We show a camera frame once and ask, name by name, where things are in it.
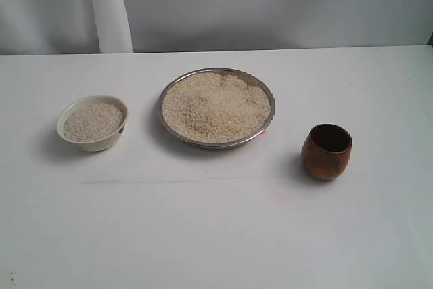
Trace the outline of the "round steel plate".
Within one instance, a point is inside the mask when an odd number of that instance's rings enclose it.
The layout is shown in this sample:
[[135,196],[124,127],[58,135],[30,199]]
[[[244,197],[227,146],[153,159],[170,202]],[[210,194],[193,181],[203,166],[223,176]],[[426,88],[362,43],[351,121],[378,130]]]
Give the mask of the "round steel plate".
[[[203,142],[198,142],[198,141],[194,141],[188,138],[185,138],[183,136],[181,136],[180,134],[176,133],[173,129],[171,129],[169,127],[169,125],[166,123],[166,121],[164,120],[164,117],[162,115],[162,101],[164,99],[164,96],[166,95],[166,92],[178,81],[185,79],[191,75],[194,74],[199,74],[202,72],[216,72],[222,75],[226,75],[226,74],[232,74],[235,76],[240,77],[241,79],[245,80],[247,83],[251,84],[251,85],[256,85],[259,86],[263,89],[263,91],[266,93],[268,100],[271,104],[271,113],[269,115],[269,117],[267,118],[267,120],[265,121],[265,123],[262,125],[262,127],[254,132],[253,134],[243,138],[243,139],[239,139],[237,141],[232,141],[232,142],[228,142],[228,143],[203,143]],[[273,94],[271,93],[270,89],[258,78],[256,78],[255,76],[248,74],[246,72],[243,72],[241,70],[236,70],[236,69],[232,69],[232,68],[203,68],[203,69],[199,69],[199,70],[194,70],[192,72],[188,72],[184,75],[181,75],[179,77],[177,77],[175,80],[171,81],[162,91],[162,93],[160,94],[160,97],[158,98],[158,102],[156,105],[156,111],[158,113],[158,117],[160,119],[161,124],[164,126],[164,128],[173,136],[176,137],[178,140],[183,141],[191,146],[195,146],[195,147],[199,147],[199,148],[206,148],[206,149],[212,149],[212,150],[226,150],[229,148],[235,148],[238,147],[252,139],[254,139],[255,137],[257,137],[258,135],[260,135],[263,131],[266,130],[266,128],[270,125],[271,121],[273,120],[273,117],[275,115],[275,99],[273,97]]]

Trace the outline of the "brown wooden cup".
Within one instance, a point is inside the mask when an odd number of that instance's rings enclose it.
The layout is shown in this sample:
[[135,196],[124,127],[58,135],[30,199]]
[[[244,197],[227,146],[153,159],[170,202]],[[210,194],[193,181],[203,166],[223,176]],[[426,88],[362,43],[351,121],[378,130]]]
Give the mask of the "brown wooden cup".
[[308,176],[333,181],[347,168],[352,150],[350,133],[333,124],[314,126],[307,135],[302,151],[302,167]]

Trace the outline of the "white backdrop curtain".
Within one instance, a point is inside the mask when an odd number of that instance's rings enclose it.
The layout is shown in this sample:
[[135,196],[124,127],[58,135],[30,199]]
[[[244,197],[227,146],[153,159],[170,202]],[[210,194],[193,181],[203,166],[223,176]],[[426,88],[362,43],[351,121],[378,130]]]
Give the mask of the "white backdrop curtain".
[[424,45],[432,0],[1,0],[3,55]]

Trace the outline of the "uncooked white rice grains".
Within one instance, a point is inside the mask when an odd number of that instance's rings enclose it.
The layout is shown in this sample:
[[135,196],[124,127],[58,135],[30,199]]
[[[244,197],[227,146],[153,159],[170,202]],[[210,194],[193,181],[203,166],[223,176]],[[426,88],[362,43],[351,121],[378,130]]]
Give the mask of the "uncooked white rice grains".
[[66,119],[64,135],[75,142],[97,141],[114,133],[124,118],[124,112],[114,104],[91,104],[79,108]]

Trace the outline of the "small cream ceramic bowl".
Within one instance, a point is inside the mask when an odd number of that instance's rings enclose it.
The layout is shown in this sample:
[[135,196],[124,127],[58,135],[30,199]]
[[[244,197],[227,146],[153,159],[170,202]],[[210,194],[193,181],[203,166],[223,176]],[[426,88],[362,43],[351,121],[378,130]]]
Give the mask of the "small cream ceramic bowl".
[[[92,142],[75,142],[64,135],[64,123],[66,122],[66,119],[75,111],[77,111],[79,108],[82,108],[84,106],[88,106],[91,104],[96,103],[107,103],[107,104],[114,104],[115,106],[118,106],[125,114],[124,122],[121,124],[121,126],[111,135],[99,139],[97,141]],[[64,140],[65,142],[69,143],[76,149],[83,151],[83,152],[100,152],[107,150],[108,148],[111,148],[116,144],[116,142],[120,139],[122,136],[122,133],[124,131],[124,128],[126,126],[126,121],[128,118],[128,108],[127,105],[117,97],[113,97],[110,95],[92,95],[88,97],[84,97],[81,99],[76,100],[75,102],[71,103],[69,106],[67,106],[58,116],[58,119],[56,121],[56,132],[60,139]]]

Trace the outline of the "rice heap on plate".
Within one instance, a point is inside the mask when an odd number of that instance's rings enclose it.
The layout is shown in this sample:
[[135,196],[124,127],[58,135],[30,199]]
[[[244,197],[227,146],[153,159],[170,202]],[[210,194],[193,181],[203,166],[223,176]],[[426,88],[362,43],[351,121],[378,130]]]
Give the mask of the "rice heap on plate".
[[202,72],[176,82],[164,96],[164,120],[181,136],[228,143],[258,131],[271,113],[263,89],[232,74]]

